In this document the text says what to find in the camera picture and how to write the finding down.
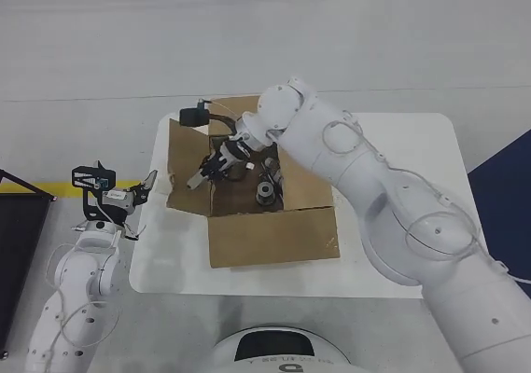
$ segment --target yellow line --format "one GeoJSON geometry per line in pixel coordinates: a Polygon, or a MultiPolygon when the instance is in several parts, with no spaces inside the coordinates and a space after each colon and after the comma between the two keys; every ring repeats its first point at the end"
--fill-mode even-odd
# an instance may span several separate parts
{"type": "MultiPolygon", "coordinates": [[[[125,188],[136,186],[140,180],[121,180],[116,182],[116,187],[125,188]]],[[[53,182],[53,183],[33,183],[39,189],[45,190],[49,194],[61,198],[81,198],[82,189],[73,187],[70,182],[53,182]]],[[[0,193],[31,193],[31,191],[23,186],[14,183],[2,183],[0,185],[0,193]]]]}

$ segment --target metal cylinder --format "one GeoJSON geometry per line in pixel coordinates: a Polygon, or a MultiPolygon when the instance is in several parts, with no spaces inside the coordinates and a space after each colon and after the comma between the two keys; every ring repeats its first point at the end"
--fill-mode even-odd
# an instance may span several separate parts
{"type": "Polygon", "coordinates": [[[261,206],[270,206],[275,202],[275,193],[273,191],[273,184],[264,181],[257,186],[257,195],[255,196],[257,203],[261,206]]]}
{"type": "Polygon", "coordinates": [[[282,185],[284,177],[282,176],[282,170],[280,169],[280,162],[277,159],[271,157],[263,161],[263,165],[267,173],[272,177],[272,180],[278,185],[282,185]]]}

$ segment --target white robot body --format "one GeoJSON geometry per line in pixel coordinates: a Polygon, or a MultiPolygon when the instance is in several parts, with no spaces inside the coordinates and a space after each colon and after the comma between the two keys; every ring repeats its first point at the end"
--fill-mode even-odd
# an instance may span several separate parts
{"type": "Polygon", "coordinates": [[[367,373],[318,335],[291,327],[264,326],[220,341],[203,361],[201,373],[367,373]]]}

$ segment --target box flap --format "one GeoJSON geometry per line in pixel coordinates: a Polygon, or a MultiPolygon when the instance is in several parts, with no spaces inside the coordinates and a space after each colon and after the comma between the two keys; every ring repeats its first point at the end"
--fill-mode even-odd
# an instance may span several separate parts
{"type": "Polygon", "coordinates": [[[210,217],[212,268],[340,257],[333,207],[210,217]]]}
{"type": "MultiPolygon", "coordinates": [[[[225,97],[221,99],[211,100],[214,103],[222,104],[228,107],[231,111],[236,113],[238,116],[241,116],[243,112],[250,111],[253,113],[257,112],[257,103],[259,102],[259,96],[238,96],[238,97],[225,97]]],[[[233,119],[234,114],[231,113],[226,108],[219,106],[218,104],[210,104],[209,112],[211,114],[219,114],[221,116],[228,116],[233,119]]],[[[231,134],[230,129],[226,127],[225,124],[212,120],[209,123],[209,135],[216,136],[222,134],[231,134]]]]}
{"type": "Polygon", "coordinates": [[[303,169],[283,149],[277,153],[284,176],[284,210],[333,206],[328,182],[303,169]]]}
{"type": "Polygon", "coordinates": [[[209,154],[209,137],[170,120],[168,173],[172,192],[167,207],[187,213],[208,216],[211,209],[210,183],[202,183],[195,190],[187,188],[187,181],[199,170],[203,158],[209,154]]]}

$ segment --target metal part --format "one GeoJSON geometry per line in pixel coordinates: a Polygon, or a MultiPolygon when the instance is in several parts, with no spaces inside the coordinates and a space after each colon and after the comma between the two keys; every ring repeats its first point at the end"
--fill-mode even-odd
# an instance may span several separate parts
{"type": "Polygon", "coordinates": [[[268,181],[259,183],[255,199],[261,206],[271,206],[275,202],[273,184],[268,181]]]}

